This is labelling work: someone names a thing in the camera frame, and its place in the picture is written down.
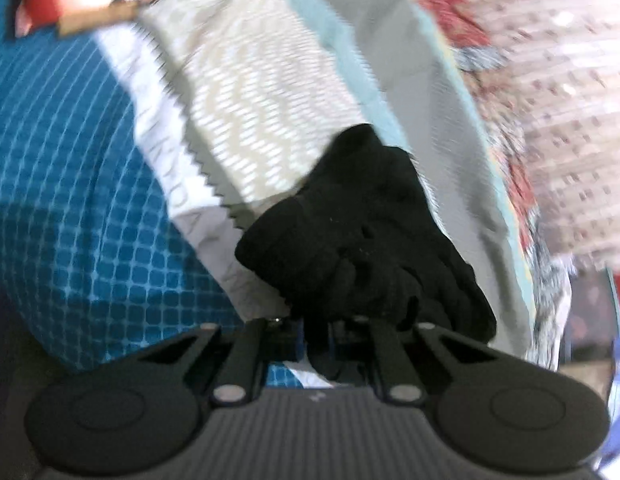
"gray strip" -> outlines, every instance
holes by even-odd
[[[221,205],[228,208],[230,217],[234,219],[234,225],[239,229],[247,229],[254,222],[256,216],[244,202],[223,167],[216,161],[210,152],[210,148],[203,140],[203,136],[198,133],[197,127],[192,122],[190,109],[194,93],[186,76],[183,75],[183,70],[168,54],[169,50],[166,46],[170,43],[165,40],[161,31],[153,26],[152,20],[145,19],[143,13],[140,13],[138,22],[157,44],[157,57],[161,59],[164,66],[166,84],[178,96],[184,107],[186,117],[184,139],[189,150],[199,163],[202,173],[208,177],[208,183],[215,189],[215,194],[220,196]]]
[[[495,346],[523,356],[523,301],[490,162],[461,98],[407,0],[326,0],[354,29],[357,46],[432,186],[448,235],[472,263],[498,322]]]

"silver screw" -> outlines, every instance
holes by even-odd
[[[212,394],[219,402],[239,402],[245,397],[245,390],[236,384],[217,386]]]
[[[390,397],[397,402],[415,402],[421,399],[423,392],[413,384],[398,384],[390,388]]]

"black glove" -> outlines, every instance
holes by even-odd
[[[429,321],[477,340],[496,322],[472,267],[430,215],[407,153],[368,124],[328,147],[296,196],[266,211],[236,248],[297,314]]]

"black cloth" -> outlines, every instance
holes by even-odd
[[[302,189],[239,241],[245,267],[297,315],[429,321],[479,341],[496,333],[474,271],[433,220],[404,150],[369,124],[339,134]]]

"blue grid fabric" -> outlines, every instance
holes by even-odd
[[[0,281],[29,330],[87,370],[202,322],[241,325],[169,221],[133,139],[134,109],[88,35],[4,41]],[[282,366],[273,386],[297,386]]]

